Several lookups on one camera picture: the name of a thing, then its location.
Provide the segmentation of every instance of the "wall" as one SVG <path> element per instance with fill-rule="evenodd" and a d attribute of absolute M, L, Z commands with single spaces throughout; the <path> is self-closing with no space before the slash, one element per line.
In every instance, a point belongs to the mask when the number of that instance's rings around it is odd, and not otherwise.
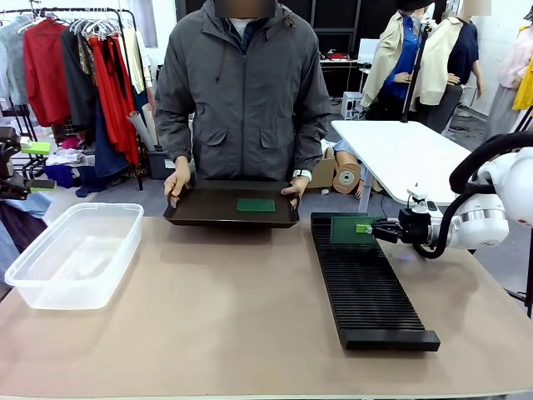
<path fill-rule="evenodd" d="M 492 0 L 491 17 L 474 17 L 479 31 L 480 63 L 485 77 L 486 92 L 475 100 L 472 108 L 488 115 L 498 89 L 497 76 L 506 60 L 519 29 L 529 25 L 523 17 L 530 11 L 533 2 L 526 0 Z M 472 77 L 471 85 L 476 85 Z"/>
<path fill-rule="evenodd" d="M 157 48 L 148 48 L 148 56 L 155 68 L 162 64 L 167 50 L 168 37 L 176 25 L 176 7 L 174 0 L 152 0 L 154 18 L 156 20 Z M 39 7 L 58 8 L 128 8 L 128 0 L 42 0 Z M 29 2 L 23 0 L 0 0 L 0 19 L 3 9 L 29 8 Z"/>

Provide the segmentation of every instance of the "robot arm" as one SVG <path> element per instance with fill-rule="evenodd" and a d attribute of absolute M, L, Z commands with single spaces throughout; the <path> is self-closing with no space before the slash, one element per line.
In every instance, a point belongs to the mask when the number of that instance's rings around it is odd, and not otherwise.
<path fill-rule="evenodd" d="M 509 234 L 508 219 L 533 227 L 532 171 L 533 132 L 494 137 L 451 174 L 451 188 L 458 197 L 444 215 L 423 192 L 413 190 L 412 209 L 401 210 L 398 222 L 378 221 L 369 233 L 388 242 L 413 244 L 430 259 L 448 247 L 497 246 Z"/>

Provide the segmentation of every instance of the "hand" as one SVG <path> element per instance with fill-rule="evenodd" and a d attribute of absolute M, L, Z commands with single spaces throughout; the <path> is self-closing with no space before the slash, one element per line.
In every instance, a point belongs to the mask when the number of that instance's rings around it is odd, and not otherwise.
<path fill-rule="evenodd" d="M 301 199 L 301 196 L 303 196 L 303 193 L 306 191 L 308 184 L 308 177 L 295 177 L 294 179 L 292 179 L 291 186 L 283 189 L 281 191 L 281 194 L 283 196 L 297 194 Z M 298 201 L 296 199 L 291 200 L 291 205 L 293 208 L 295 208 L 298 205 Z"/>
<path fill-rule="evenodd" d="M 359 184 L 357 185 L 357 192 L 356 192 L 356 199 L 357 200 L 361 200 L 361 196 L 363 195 L 364 186 L 365 186 L 364 181 L 359 181 Z"/>
<path fill-rule="evenodd" d="M 481 98 L 485 92 L 485 84 L 480 79 L 477 80 L 477 98 Z"/>
<path fill-rule="evenodd" d="M 187 157 L 178 157 L 176 171 L 165 181 L 165 197 L 170 194 L 173 202 L 179 200 L 183 186 L 191 181 L 191 169 Z"/>
<path fill-rule="evenodd" d="M 458 85 L 459 83 L 461 83 L 461 80 L 459 79 L 459 77 L 457 77 L 453 73 L 448 74 L 448 84 L 450 86 Z"/>
<path fill-rule="evenodd" d="M 398 73 L 394 77 L 394 82 L 396 83 L 411 83 L 413 76 L 407 72 Z"/>
<path fill-rule="evenodd" d="M 518 90 L 520 89 L 520 86 L 522 84 L 522 80 L 518 77 L 517 79 L 515 79 L 515 81 L 513 82 L 513 88 Z"/>

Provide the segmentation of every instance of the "jacket zipper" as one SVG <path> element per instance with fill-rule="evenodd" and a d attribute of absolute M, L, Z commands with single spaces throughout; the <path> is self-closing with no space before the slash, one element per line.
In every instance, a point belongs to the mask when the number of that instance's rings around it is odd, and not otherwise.
<path fill-rule="evenodd" d="M 241 175 L 245 175 L 244 171 L 244 128 L 247 116 L 247 55 L 242 55 L 242 135 L 241 135 Z"/>

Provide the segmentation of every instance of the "white jacket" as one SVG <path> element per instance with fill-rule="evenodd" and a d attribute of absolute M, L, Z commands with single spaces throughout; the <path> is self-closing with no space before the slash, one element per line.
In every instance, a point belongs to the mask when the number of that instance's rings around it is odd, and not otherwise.
<path fill-rule="evenodd" d="M 397 12 L 380 36 L 372 69 L 363 89 L 361 100 L 363 107 L 370 107 L 383 87 L 383 83 L 396 68 L 403 48 L 403 37 L 403 17 Z"/>
<path fill-rule="evenodd" d="M 448 60 L 457 43 L 463 22 L 450 17 L 441 22 L 427 39 L 421 69 L 415 84 L 411 110 L 416 110 L 416 100 L 428 106 L 438 106 L 448 83 Z"/>

